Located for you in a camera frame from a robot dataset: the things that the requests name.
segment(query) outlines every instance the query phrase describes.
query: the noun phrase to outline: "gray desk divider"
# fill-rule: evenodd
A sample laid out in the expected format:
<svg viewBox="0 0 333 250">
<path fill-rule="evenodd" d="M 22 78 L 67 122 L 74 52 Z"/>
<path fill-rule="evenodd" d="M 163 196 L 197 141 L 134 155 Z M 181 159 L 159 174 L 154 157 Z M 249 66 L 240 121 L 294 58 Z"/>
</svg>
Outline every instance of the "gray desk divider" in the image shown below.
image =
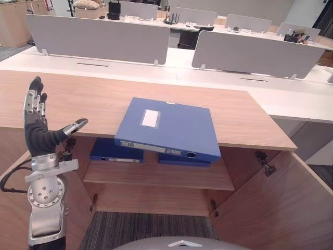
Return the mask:
<svg viewBox="0 0 333 250">
<path fill-rule="evenodd" d="M 119 1 L 121 16 L 134 16 L 145 19 L 157 18 L 157 5 Z"/>
<path fill-rule="evenodd" d="M 192 66 L 304 78 L 324 51 L 323 48 L 298 43 L 202 31 Z"/>
<path fill-rule="evenodd" d="M 289 30 L 291 30 L 291 32 L 293 32 L 295 29 L 297 28 L 302 28 L 305 30 L 305 33 L 307 35 L 310 36 L 311 40 L 315 40 L 316 37 L 318 36 L 319 32 L 321 31 L 320 29 L 315 29 L 315 28 L 310 28 L 310 27 L 306 27 L 306 26 L 302 26 L 302 25 L 296 25 L 296 24 L 292 24 L 292 23 L 287 23 L 287 22 L 283 22 L 281 23 L 279 29 L 277 30 L 276 34 L 277 35 L 285 35 L 289 33 Z"/>
<path fill-rule="evenodd" d="M 199 9 L 187 9 L 179 7 L 170 7 L 170 17 L 173 13 L 179 14 L 179 22 L 196 22 L 199 25 L 213 26 L 217 13 Z"/>
<path fill-rule="evenodd" d="M 271 26 L 272 21 L 268 19 L 256 18 L 256 17 L 246 17 L 240 15 L 229 14 L 227 16 L 227 22 L 225 27 L 240 27 L 246 30 L 252 30 L 254 32 L 264 32 L 266 33 Z"/>
<path fill-rule="evenodd" d="M 40 53 L 148 64 L 167 58 L 168 27 L 41 15 L 27 20 Z"/>
</svg>

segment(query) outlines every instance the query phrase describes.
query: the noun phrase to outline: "black cable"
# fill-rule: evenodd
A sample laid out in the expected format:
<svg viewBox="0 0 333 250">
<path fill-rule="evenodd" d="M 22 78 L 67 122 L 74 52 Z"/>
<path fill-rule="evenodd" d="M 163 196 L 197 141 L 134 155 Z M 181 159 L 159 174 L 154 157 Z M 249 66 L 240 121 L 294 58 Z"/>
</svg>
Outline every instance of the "black cable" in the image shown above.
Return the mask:
<svg viewBox="0 0 333 250">
<path fill-rule="evenodd" d="M 69 11 L 71 12 L 71 16 L 74 17 L 71 1 L 70 0 L 67 0 L 67 1 L 68 1 L 68 5 L 69 5 Z"/>
<path fill-rule="evenodd" d="M 23 194 L 27 194 L 27 191 L 26 190 L 18 190 L 18 189 L 14 189 L 14 188 L 11 188 L 11 189 L 7 189 L 5 188 L 5 185 L 9 179 L 9 177 L 15 173 L 16 171 L 18 170 L 22 170 L 22 169 L 25 169 L 25 170 L 31 170 L 31 168 L 28 168 L 28 167 L 22 167 L 24 164 L 26 163 L 29 163 L 31 162 L 31 159 L 28 159 L 28 160 L 25 160 L 23 162 L 21 162 L 19 165 L 17 165 L 16 167 L 14 167 L 9 173 L 7 173 L 3 178 L 2 180 L 0 181 L 0 189 L 2 192 L 11 192 L 11 193 L 23 193 Z"/>
</svg>

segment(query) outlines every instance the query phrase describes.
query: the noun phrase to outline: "robotic hand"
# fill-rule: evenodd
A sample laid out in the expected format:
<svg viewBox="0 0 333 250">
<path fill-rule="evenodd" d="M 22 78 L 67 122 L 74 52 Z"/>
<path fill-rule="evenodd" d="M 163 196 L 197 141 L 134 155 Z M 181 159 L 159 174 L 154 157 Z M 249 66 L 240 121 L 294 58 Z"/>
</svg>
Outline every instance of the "robotic hand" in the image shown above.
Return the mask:
<svg viewBox="0 0 333 250">
<path fill-rule="evenodd" d="M 24 102 L 25 141 L 31 154 L 32 173 L 25 177 L 31 185 L 28 200 L 32 207 L 29 223 L 29 249 L 65 249 L 66 205 L 64 181 L 59 174 L 78 168 L 78 160 L 58 162 L 56 145 L 88 123 L 87 119 L 58 130 L 48 131 L 45 117 L 47 95 L 36 77 Z"/>
</svg>

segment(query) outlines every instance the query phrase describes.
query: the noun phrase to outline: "white wall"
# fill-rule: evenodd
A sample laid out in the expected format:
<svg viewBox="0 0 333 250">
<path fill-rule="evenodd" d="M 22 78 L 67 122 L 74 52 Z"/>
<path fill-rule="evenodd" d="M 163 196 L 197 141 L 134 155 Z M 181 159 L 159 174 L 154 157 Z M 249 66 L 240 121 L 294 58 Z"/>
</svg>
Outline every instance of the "white wall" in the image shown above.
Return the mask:
<svg viewBox="0 0 333 250">
<path fill-rule="evenodd" d="M 56 16 L 71 17 L 67 0 L 52 0 L 52 3 Z"/>
<path fill-rule="evenodd" d="M 237 14 L 283 22 L 294 0 L 169 0 L 169 6 L 216 11 L 219 16 Z"/>
<path fill-rule="evenodd" d="M 323 0 L 295 0 L 285 22 L 312 27 L 327 2 L 323 3 Z"/>
</svg>

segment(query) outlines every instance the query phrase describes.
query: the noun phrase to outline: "office chair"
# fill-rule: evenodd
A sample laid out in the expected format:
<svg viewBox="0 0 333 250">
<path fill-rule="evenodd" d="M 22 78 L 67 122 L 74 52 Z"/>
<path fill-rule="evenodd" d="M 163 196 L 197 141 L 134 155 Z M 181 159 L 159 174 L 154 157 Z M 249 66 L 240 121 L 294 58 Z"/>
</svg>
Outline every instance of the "office chair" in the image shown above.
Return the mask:
<svg viewBox="0 0 333 250">
<path fill-rule="evenodd" d="M 197 32 L 197 34 L 196 34 L 196 36 L 194 37 L 193 40 L 192 39 L 183 39 L 182 35 L 184 33 L 181 33 L 180 42 L 178 43 L 177 48 L 196 49 L 200 32 L 203 31 L 203 30 L 212 31 L 213 29 L 214 29 L 214 26 L 212 26 L 212 27 L 200 27 L 199 31 Z"/>
</svg>

